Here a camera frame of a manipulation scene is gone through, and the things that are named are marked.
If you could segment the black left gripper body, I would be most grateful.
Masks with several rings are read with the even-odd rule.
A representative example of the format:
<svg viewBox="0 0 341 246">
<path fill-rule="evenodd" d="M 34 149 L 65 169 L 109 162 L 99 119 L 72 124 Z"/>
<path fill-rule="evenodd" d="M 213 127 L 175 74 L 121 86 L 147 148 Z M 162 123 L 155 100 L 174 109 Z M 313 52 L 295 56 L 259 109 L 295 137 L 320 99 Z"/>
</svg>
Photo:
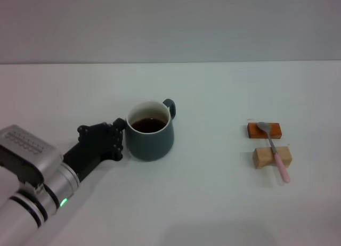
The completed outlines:
<svg viewBox="0 0 341 246">
<path fill-rule="evenodd" d="M 117 127 L 112 124 L 78 127 L 78 143 L 63 155 L 68 165 L 83 181 L 105 160 L 117 160 Z"/>
</svg>

